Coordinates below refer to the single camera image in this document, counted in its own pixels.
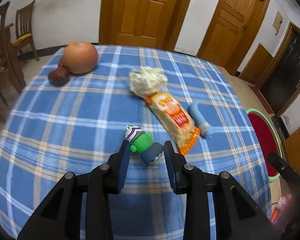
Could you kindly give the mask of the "blue plastic tube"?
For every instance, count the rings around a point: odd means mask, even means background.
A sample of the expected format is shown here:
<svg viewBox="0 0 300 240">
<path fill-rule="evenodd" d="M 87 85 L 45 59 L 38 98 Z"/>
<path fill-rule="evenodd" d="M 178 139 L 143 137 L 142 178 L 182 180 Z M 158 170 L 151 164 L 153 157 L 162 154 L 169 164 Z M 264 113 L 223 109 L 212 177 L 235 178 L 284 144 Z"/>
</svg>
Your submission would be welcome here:
<svg viewBox="0 0 300 240">
<path fill-rule="evenodd" d="M 202 113 L 198 109 L 199 101 L 195 101 L 189 105 L 189 114 L 200 130 L 200 134 L 205 139 L 211 138 L 211 126 L 205 120 Z"/>
</svg>

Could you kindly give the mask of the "green toy figure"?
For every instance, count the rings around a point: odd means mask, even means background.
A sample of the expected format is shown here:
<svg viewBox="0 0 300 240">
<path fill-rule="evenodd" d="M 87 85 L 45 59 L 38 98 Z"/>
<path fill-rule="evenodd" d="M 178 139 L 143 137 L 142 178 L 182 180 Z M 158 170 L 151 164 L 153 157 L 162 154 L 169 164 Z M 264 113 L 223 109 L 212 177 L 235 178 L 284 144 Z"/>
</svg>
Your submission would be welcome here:
<svg viewBox="0 0 300 240">
<path fill-rule="evenodd" d="M 146 133 L 140 126 L 127 125 L 125 137 L 130 142 L 130 150 L 139 153 L 146 166 L 162 156 L 164 146 L 154 142 L 152 135 Z"/>
</svg>

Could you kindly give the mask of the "rice cracker snack packet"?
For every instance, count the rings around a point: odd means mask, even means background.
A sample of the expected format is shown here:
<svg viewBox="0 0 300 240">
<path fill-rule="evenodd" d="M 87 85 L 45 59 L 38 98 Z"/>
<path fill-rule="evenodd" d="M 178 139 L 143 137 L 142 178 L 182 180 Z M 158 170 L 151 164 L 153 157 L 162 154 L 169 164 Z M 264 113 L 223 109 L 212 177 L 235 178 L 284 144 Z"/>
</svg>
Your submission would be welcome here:
<svg viewBox="0 0 300 240">
<path fill-rule="evenodd" d="M 179 152 L 187 155 L 200 136 L 200 129 L 189 113 L 168 92 L 152 94 L 145 101 L 176 143 Z"/>
</svg>

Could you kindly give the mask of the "orange object on floor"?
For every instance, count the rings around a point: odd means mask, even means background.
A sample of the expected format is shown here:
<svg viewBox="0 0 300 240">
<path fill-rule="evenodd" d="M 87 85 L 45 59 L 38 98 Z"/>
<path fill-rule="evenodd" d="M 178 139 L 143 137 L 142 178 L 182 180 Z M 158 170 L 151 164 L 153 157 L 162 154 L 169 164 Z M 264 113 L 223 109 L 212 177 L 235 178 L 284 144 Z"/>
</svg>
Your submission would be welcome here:
<svg viewBox="0 0 300 240">
<path fill-rule="evenodd" d="M 280 197 L 278 202 L 276 203 L 274 210 L 272 211 L 270 221 L 274 224 L 279 216 L 283 214 L 283 212 L 287 209 L 290 204 L 290 200 L 292 198 L 291 194 Z"/>
</svg>

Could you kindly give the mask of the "wooden sideboard cabinet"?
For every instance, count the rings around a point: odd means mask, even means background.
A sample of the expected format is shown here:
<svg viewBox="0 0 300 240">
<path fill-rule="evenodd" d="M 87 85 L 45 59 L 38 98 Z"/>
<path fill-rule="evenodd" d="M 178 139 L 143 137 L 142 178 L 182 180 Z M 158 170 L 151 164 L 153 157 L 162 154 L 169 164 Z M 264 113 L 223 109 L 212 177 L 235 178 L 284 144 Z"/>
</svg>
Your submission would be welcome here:
<svg viewBox="0 0 300 240">
<path fill-rule="evenodd" d="M 281 146 L 287 163 L 300 175 L 300 127 Z"/>
</svg>

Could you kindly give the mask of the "red basin green rim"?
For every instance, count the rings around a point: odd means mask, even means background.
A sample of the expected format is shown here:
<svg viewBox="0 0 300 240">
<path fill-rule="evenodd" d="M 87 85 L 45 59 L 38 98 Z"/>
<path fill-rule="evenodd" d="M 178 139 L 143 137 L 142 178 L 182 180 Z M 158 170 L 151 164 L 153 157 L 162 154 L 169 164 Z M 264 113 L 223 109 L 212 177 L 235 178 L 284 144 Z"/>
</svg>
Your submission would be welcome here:
<svg viewBox="0 0 300 240">
<path fill-rule="evenodd" d="M 276 153 L 282 157 L 282 150 L 278 137 L 269 122 L 269 120 L 258 110 L 250 108 L 246 110 L 248 118 L 252 124 L 252 127 L 256 133 L 259 145 L 261 147 L 264 161 L 268 172 L 269 182 L 276 181 L 280 174 L 273 168 L 268 162 L 267 156 L 270 152 Z"/>
</svg>

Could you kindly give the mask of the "shoes by door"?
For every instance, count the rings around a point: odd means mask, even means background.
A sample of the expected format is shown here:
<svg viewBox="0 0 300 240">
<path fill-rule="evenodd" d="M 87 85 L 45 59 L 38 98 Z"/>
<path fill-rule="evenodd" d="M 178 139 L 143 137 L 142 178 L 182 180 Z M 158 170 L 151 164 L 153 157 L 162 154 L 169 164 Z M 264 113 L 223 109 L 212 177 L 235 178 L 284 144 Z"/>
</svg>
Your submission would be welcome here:
<svg viewBox="0 0 300 240">
<path fill-rule="evenodd" d="M 285 127 L 285 124 L 283 123 L 282 119 L 277 116 L 277 115 L 274 115 L 271 117 L 271 121 L 273 122 L 276 130 L 277 130 L 277 133 L 280 137 L 280 140 L 283 142 L 284 140 L 286 140 L 288 137 L 289 137 L 289 133 Z"/>
</svg>

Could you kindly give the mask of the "red doormat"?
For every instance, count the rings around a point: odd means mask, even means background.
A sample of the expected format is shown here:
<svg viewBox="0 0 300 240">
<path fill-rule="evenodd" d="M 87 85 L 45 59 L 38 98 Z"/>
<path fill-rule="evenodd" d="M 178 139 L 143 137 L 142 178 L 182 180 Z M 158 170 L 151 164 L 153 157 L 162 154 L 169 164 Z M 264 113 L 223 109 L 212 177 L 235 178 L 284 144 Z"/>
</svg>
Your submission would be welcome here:
<svg viewBox="0 0 300 240">
<path fill-rule="evenodd" d="M 267 103 L 267 101 L 265 100 L 264 96 L 261 94 L 261 92 L 252 85 L 248 85 L 248 87 L 253 91 L 253 93 L 257 96 L 258 100 L 260 101 L 260 103 L 262 104 L 262 106 L 264 107 L 264 109 L 266 110 L 266 112 L 268 114 L 273 114 L 273 111 L 271 109 L 271 107 L 269 106 L 269 104 Z"/>
</svg>

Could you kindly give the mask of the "blue plaid tablecloth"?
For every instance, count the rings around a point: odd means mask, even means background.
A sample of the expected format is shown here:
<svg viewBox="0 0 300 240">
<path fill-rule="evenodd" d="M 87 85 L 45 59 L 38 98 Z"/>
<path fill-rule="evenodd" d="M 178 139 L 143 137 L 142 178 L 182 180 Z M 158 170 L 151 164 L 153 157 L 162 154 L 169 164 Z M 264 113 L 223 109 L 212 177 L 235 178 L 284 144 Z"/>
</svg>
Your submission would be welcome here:
<svg viewBox="0 0 300 240">
<path fill-rule="evenodd" d="M 186 160 L 202 171 L 228 171 L 263 212 L 271 214 L 264 158 L 242 103 L 212 63 L 150 48 L 98 46 L 99 62 L 61 87 L 48 81 L 62 56 L 40 68 L 0 132 L 0 223 L 13 237 L 66 172 L 84 174 L 120 149 L 127 125 L 140 125 L 163 144 L 170 139 L 145 102 L 129 90 L 131 70 L 149 66 L 168 79 L 164 90 L 199 111 L 212 127 Z"/>
</svg>

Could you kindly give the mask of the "dark entrance door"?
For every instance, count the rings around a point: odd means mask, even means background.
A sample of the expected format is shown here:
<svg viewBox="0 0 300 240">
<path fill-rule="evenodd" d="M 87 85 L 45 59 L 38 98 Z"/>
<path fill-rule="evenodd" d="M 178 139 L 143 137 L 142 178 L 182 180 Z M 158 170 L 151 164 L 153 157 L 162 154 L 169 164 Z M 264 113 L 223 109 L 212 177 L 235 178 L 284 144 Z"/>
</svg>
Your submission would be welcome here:
<svg viewBox="0 0 300 240">
<path fill-rule="evenodd" d="M 275 115 L 300 94 L 300 28 L 290 23 L 270 67 L 257 88 Z"/>
</svg>

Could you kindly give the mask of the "dark red jujube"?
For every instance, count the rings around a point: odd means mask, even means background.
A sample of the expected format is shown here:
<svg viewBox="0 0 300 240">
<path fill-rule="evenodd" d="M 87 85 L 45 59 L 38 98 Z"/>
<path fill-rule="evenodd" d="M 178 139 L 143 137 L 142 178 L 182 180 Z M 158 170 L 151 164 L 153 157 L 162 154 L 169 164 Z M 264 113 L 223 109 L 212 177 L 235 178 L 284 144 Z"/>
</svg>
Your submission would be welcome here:
<svg viewBox="0 0 300 240">
<path fill-rule="evenodd" d="M 57 68 L 48 74 L 48 80 L 56 86 L 66 84 L 69 81 L 69 78 L 69 71 L 65 68 Z"/>
</svg>

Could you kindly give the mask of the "small crumpled cream paper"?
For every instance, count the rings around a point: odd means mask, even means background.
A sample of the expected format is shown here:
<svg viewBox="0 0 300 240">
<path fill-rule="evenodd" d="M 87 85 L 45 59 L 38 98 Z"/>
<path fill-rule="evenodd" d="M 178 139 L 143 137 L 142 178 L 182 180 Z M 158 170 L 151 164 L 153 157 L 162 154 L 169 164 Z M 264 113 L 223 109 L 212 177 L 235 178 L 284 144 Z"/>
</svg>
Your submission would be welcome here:
<svg viewBox="0 0 300 240">
<path fill-rule="evenodd" d="M 129 73 L 129 90 L 143 99 L 158 93 L 167 82 L 168 79 L 160 68 L 145 66 Z"/>
</svg>

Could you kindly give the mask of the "large apple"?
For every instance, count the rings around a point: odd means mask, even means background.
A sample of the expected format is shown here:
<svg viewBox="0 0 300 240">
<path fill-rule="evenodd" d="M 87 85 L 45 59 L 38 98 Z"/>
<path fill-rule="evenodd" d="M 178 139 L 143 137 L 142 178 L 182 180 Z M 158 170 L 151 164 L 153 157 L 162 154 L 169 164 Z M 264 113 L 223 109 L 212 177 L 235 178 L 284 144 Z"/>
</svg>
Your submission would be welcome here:
<svg viewBox="0 0 300 240">
<path fill-rule="evenodd" d="M 98 52 L 87 42 L 72 42 L 64 48 L 62 62 L 72 74 L 85 74 L 97 67 Z"/>
</svg>

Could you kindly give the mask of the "near wooden chair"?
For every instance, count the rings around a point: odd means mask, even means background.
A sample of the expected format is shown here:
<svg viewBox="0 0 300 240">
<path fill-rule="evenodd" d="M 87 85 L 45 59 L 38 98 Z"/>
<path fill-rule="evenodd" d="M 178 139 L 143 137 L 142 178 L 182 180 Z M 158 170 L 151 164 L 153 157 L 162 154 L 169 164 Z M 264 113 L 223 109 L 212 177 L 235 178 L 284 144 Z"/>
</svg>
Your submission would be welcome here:
<svg viewBox="0 0 300 240">
<path fill-rule="evenodd" d="M 26 83 L 20 72 L 16 70 L 8 53 L 5 20 L 10 2 L 0 6 L 0 94 L 2 89 L 10 82 L 17 93 L 21 93 Z M 6 118 L 0 113 L 0 120 L 5 121 Z"/>
</svg>

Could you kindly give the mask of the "wooden chair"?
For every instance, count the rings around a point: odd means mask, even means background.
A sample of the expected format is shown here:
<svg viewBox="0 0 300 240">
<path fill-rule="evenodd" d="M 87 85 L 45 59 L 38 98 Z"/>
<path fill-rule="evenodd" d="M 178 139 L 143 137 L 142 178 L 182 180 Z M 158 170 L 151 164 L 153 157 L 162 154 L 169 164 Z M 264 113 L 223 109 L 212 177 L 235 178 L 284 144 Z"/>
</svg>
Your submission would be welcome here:
<svg viewBox="0 0 300 240">
<path fill-rule="evenodd" d="M 17 93 L 21 93 L 26 83 L 20 72 L 16 70 L 8 53 L 5 20 L 10 2 L 0 6 L 0 94 L 2 89 L 10 82 Z M 5 121 L 6 118 L 0 113 L 0 120 Z"/>
<path fill-rule="evenodd" d="M 12 46 L 16 52 L 19 52 L 20 55 L 23 55 L 22 49 L 25 48 L 28 44 L 31 46 L 34 57 L 39 61 L 39 56 L 37 54 L 34 40 L 33 40 L 33 31 L 32 31 L 32 13 L 33 7 L 35 4 L 33 0 L 27 6 L 18 9 L 15 15 L 15 35 L 16 39 L 12 41 Z"/>
</svg>

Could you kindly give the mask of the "middle wooden door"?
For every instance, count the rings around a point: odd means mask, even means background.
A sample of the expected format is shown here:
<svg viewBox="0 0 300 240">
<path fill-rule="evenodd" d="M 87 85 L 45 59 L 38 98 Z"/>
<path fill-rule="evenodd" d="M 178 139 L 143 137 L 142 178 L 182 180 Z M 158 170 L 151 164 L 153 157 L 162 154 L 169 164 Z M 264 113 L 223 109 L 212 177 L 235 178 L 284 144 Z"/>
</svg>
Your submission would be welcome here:
<svg viewBox="0 0 300 240">
<path fill-rule="evenodd" d="M 270 0 L 219 0 L 197 57 L 234 75 L 264 20 Z"/>
</svg>

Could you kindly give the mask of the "wooden door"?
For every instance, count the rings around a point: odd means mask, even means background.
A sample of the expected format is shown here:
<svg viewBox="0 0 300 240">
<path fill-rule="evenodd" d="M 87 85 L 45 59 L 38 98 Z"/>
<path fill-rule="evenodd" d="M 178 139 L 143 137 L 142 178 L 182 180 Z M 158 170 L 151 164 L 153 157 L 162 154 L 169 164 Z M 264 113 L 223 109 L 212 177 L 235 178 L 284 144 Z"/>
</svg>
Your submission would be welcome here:
<svg viewBox="0 0 300 240">
<path fill-rule="evenodd" d="M 234 75 L 264 20 L 270 0 L 219 0 L 197 57 Z"/>
<path fill-rule="evenodd" d="M 174 51 L 190 0 L 101 0 L 99 44 Z"/>
</svg>

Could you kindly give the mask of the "far wooden chair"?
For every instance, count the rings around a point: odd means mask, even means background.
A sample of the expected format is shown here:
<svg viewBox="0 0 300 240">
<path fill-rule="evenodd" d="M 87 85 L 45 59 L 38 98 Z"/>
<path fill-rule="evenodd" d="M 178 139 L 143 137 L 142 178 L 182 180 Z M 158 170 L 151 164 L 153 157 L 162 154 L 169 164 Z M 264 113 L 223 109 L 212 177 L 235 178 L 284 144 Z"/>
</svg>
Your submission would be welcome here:
<svg viewBox="0 0 300 240">
<path fill-rule="evenodd" d="M 16 39 L 12 41 L 12 46 L 16 52 L 19 52 L 20 55 L 23 55 L 22 49 L 25 48 L 28 44 L 31 46 L 34 57 L 39 61 L 39 56 L 37 54 L 34 40 L 33 40 L 33 31 L 32 31 L 32 13 L 33 7 L 35 4 L 33 0 L 27 6 L 18 9 L 15 15 L 15 35 Z"/>
</svg>

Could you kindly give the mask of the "left wooden door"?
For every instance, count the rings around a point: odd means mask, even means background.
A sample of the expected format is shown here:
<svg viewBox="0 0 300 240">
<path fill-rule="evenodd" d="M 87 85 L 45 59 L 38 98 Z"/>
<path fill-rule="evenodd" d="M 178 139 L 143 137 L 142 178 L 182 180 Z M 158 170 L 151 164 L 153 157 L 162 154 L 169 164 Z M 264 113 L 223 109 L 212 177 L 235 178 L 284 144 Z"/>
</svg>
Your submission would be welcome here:
<svg viewBox="0 0 300 240">
<path fill-rule="evenodd" d="M 101 0 L 99 44 L 174 51 L 190 0 Z"/>
</svg>

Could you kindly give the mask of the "small wooden wall cabinet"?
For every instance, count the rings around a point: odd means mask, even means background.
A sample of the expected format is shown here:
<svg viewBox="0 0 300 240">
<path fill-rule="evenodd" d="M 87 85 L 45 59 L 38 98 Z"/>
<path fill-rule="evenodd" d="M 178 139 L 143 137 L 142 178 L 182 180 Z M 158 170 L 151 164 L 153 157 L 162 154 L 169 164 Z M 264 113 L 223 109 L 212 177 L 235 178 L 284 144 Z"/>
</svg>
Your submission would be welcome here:
<svg viewBox="0 0 300 240">
<path fill-rule="evenodd" d="M 273 57 L 269 51 L 259 44 L 239 78 L 254 86 L 258 85 L 269 70 L 272 61 Z"/>
</svg>

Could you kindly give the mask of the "wall electrical panel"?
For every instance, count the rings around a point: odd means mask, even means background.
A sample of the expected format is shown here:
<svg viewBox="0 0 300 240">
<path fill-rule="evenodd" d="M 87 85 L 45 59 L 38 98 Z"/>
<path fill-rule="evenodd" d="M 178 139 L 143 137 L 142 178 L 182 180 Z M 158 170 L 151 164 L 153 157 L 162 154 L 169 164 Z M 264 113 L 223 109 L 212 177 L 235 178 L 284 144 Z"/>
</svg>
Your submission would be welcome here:
<svg viewBox="0 0 300 240">
<path fill-rule="evenodd" d="M 275 28 L 277 34 L 279 33 L 282 24 L 283 24 L 283 16 L 279 11 L 277 11 L 273 21 L 273 27 Z"/>
</svg>

